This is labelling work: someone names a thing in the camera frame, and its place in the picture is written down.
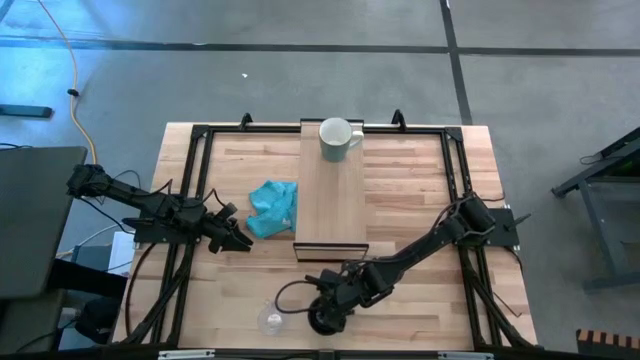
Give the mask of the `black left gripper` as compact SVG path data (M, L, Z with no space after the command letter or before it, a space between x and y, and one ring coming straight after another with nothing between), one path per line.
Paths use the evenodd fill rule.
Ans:
M208 212L201 220L201 233L210 239L208 249L212 253L235 251L248 252L253 241L246 236L238 225L232 224L230 217L237 211L232 203L227 203L214 214Z

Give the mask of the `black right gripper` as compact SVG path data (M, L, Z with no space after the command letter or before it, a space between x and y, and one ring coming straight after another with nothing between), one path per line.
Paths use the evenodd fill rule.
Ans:
M324 269L317 277L306 275L305 280L319 291L318 297L310 305L315 312L346 314L373 299L373 293L359 272L339 274Z

